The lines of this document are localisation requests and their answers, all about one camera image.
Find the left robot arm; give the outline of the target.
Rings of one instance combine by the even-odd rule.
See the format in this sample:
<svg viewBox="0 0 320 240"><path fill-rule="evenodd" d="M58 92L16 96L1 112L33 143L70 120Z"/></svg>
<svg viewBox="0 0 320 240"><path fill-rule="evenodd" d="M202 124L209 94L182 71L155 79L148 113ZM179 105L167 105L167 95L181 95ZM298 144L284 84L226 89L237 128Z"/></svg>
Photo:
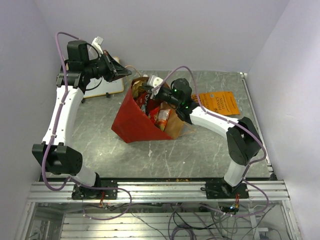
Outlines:
<svg viewBox="0 0 320 240"><path fill-rule="evenodd" d="M48 130L42 142L32 146L32 154L41 165L43 182L48 184L47 173L65 175L66 181L76 184L74 199L96 199L104 193L99 174L87 168L82 154L71 147L77 111L87 85L92 79L113 82L132 73L102 50L102 41L96 37L92 43L68 42L68 58L62 61L56 77L56 102Z"/></svg>

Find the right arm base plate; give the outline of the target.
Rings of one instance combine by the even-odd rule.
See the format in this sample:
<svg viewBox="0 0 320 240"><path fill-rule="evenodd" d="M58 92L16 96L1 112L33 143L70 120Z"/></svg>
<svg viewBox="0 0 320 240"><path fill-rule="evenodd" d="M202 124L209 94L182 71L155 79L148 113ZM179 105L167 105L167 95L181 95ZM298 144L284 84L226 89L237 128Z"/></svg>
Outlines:
<svg viewBox="0 0 320 240"><path fill-rule="evenodd" d="M207 181L200 190L205 192L207 199L249 198L248 187L245 183L239 183L237 186L230 186L220 178Z"/></svg>

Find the colourful striped snack packet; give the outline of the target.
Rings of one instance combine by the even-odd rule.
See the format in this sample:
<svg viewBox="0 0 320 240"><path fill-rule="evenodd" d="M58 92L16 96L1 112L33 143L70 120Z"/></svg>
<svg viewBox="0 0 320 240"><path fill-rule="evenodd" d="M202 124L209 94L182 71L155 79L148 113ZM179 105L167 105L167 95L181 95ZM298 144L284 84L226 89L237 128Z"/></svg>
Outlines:
<svg viewBox="0 0 320 240"><path fill-rule="evenodd" d="M161 131L164 131L168 123L169 116L171 114L171 109L162 109L157 115L157 120L155 121L155 126Z"/></svg>

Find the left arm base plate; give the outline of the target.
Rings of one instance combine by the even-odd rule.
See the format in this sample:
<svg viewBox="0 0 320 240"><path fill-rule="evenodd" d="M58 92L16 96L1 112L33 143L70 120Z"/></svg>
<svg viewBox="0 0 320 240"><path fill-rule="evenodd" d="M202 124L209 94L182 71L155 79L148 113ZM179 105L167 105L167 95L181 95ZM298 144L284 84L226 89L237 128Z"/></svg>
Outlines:
<svg viewBox="0 0 320 240"><path fill-rule="evenodd" d="M115 200L118 194L118 184L114 181L102 180L102 188L115 188L115 189L91 189L83 186L74 185L71 199L72 200Z"/></svg>

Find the small whiteboard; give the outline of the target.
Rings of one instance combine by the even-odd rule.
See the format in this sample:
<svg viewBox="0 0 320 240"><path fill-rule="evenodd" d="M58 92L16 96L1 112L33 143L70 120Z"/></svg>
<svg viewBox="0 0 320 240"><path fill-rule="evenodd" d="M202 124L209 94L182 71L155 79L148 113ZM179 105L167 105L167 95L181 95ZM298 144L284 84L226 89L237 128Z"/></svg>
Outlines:
<svg viewBox="0 0 320 240"><path fill-rule="evenodd" d="M57 93L65 97L66 101L83 98L93 98L102 95L117 94L124 91L123 78L106 81L102 77L90 77L86 73L86 66L94 59L71 60L65 59L61 71L57 76Z"/></svg>

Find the red Doritos bag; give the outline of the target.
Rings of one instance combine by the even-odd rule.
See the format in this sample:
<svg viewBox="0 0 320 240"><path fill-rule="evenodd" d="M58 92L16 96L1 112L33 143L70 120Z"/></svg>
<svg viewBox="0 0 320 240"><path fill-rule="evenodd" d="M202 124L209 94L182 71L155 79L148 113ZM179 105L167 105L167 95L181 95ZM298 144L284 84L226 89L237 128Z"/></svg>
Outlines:
<svg viewBox="0 0 320 240"><path fill-rule="evenodd" d="M156 102L151 98L151 94L148 92L144 92L141 96L136 99L136 104L140 108L140 110L146 115L153 109L156 105Z"/></svg>

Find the gold foil snack packet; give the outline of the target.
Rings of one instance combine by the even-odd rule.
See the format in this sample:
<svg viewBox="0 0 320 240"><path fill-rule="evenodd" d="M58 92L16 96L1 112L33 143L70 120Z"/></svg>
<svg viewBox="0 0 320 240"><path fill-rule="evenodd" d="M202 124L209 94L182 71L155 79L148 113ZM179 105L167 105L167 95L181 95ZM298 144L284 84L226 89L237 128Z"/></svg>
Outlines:
<svg viewBox="0 0 320 240"><path fill-rule="evenodd" d="M143 84L146 82L147 82L146 80L137 80L133 83L131 87L131 94L134 99L137 99L138 97L140 97L142 94L146 92L143 86Z"/></svg>

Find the red paper bag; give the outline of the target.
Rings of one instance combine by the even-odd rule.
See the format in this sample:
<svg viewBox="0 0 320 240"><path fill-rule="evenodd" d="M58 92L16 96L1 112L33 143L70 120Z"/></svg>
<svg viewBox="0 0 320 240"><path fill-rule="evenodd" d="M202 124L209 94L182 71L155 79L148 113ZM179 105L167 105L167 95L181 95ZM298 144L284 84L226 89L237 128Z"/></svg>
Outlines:
<svg viewBox="0 0 320 240"><path fill-rule="evenodd" d="M162 141L162 140L175 140L183 136L183 128L189 124L179 119L175 112L174 106L162 100L154 100L156 108L160 106L160 110L171 109L170 116L164 131L152 124L148 115L141 111L136 104L136 99L132 97L132 85L138 80L148 80L148 75L140 75L134 78L124 100L116 114L111 129L115 132L124 142L143 142L143 141Z"/></svg>

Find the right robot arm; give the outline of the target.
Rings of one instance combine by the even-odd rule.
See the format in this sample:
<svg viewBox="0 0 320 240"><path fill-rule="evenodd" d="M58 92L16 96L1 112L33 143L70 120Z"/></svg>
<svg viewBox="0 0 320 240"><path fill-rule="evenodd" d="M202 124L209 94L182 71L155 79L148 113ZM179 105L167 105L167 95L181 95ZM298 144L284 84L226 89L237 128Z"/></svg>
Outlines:
<svg viewBox="0 0 320 240"><path fill-rule="evenodd" d="M204 108L199 101L192 99L192 88L185 78L178 78L167 87L163 79L152 75L142 87L152 99L174 106L175 113L183 122L204 127L226 139L231 162L219 181L217 194L233 197L243 186L250 160L262 149L253 122L247 117L226 117Z"/></svg>

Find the orange honey dijon chips bag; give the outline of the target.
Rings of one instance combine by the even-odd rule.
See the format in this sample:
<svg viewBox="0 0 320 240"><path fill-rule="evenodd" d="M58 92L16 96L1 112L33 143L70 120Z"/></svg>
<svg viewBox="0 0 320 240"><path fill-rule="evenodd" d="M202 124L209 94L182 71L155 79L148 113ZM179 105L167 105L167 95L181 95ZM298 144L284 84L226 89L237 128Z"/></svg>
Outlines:
<svg viewBox="0 0 320 240"><path fill-rule="evenodd" d="M224 116L240 115L234 94L231 91L200 93L201 104L208 110Z"/></svg>

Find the red rice cracker mix bag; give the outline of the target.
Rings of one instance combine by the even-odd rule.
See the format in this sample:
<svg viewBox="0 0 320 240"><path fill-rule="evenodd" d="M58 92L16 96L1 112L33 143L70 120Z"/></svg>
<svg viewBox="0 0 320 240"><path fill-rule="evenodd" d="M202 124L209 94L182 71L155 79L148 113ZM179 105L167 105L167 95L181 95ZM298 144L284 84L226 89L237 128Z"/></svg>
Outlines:
<svg viewBox="0 0 320 240"><path fill-rule="evenodd" d="M148 114L148 118L152 122L153 125L155 125L156 122L158 121L160 108L161 108L161 106L159 105L159 106L155 107L154 109L152 109Z"/></svg>

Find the aluminium rail frame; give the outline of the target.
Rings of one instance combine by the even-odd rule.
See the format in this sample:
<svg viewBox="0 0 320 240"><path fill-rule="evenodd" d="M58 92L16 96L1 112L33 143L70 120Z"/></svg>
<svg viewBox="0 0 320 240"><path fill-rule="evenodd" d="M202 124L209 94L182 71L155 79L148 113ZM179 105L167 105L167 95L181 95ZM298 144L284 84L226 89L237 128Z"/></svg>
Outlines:
<svg viewBox="0 0 320 240"><path fill-rule="evenodd" d="M189 124L173 140L126 143L112 129L129 90L81 101L71 147L114 200L73 200L66 175L31 185L18 240L300 240L287 186L262 148L242 180L249 198L207 199L201 187L222 179L231 162L225 137Z"/></svg>

